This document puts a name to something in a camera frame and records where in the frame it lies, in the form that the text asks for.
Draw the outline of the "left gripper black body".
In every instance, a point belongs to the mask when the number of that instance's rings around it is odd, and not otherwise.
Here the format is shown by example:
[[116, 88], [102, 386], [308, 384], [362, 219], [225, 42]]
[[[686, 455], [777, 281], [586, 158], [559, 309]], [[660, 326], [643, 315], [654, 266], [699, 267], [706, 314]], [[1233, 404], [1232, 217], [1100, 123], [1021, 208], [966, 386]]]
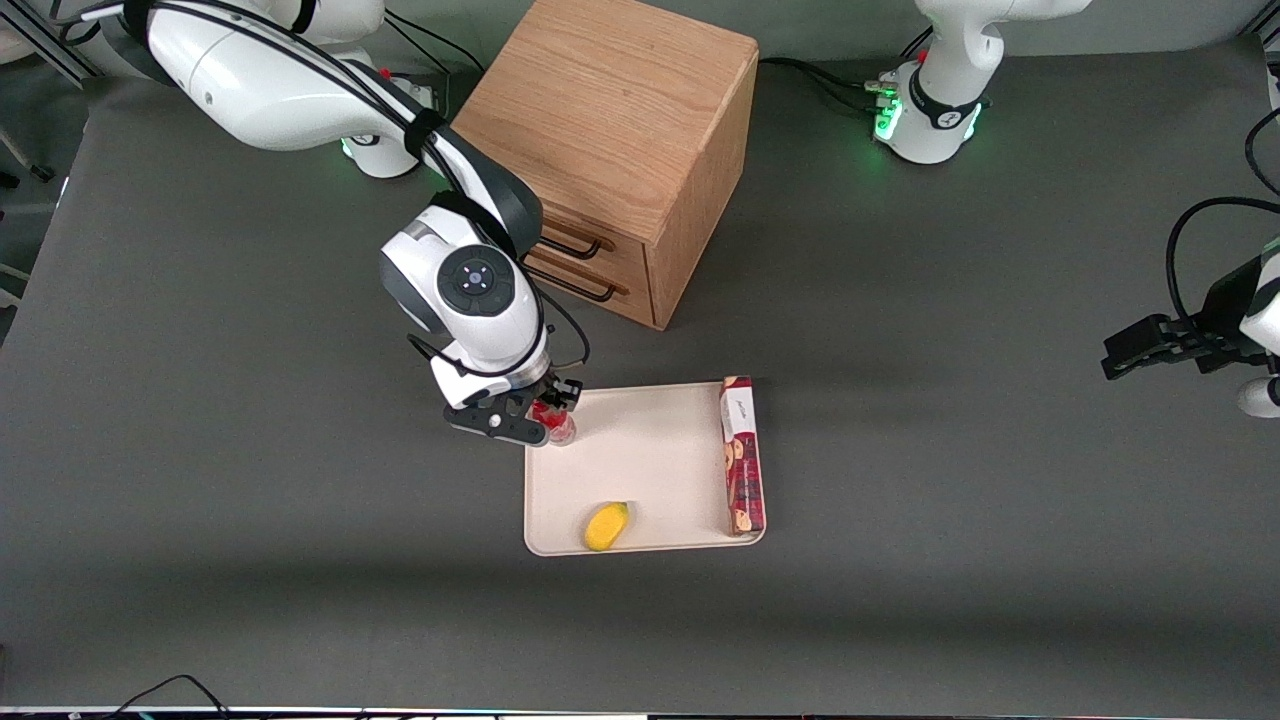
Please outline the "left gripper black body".
[[1240, 331], [1240, 322], [1253, 301], [1262, 270], [1262, 258], [1256, 256], [1213, 282], [1198, 313], [1185, 311], [1178, 284], [1175, 261], [1167, 256], [1166, 282], [1174, 304], [1172, 350], [1166, 363], [1196, 363], [1199, 373], [1210, 374], [1229, 366], [1271, 368], [1271, 352]]

